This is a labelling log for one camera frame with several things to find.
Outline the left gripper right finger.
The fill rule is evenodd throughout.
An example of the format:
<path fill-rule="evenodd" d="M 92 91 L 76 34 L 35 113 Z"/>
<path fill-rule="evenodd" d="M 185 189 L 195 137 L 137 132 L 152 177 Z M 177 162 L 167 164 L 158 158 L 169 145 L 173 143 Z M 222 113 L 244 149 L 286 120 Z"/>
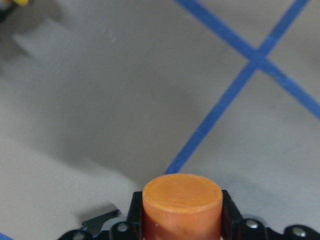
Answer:
<path fill-rule="evenodd" d="M 223 240 L 237 240 L 238 227 L 243 216 L 227 190 L 222 190 L 221 236 Z"/>

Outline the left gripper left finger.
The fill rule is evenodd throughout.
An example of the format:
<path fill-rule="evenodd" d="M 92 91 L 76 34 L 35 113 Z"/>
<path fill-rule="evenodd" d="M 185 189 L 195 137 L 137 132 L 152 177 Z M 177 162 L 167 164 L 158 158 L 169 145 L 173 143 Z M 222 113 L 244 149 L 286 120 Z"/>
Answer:
<path fill-rule="evenodd" d="M 129 240 L 143 240 L 143 192 L 136 191 L 132 195 L 127 222 L 129 224 Z"/>

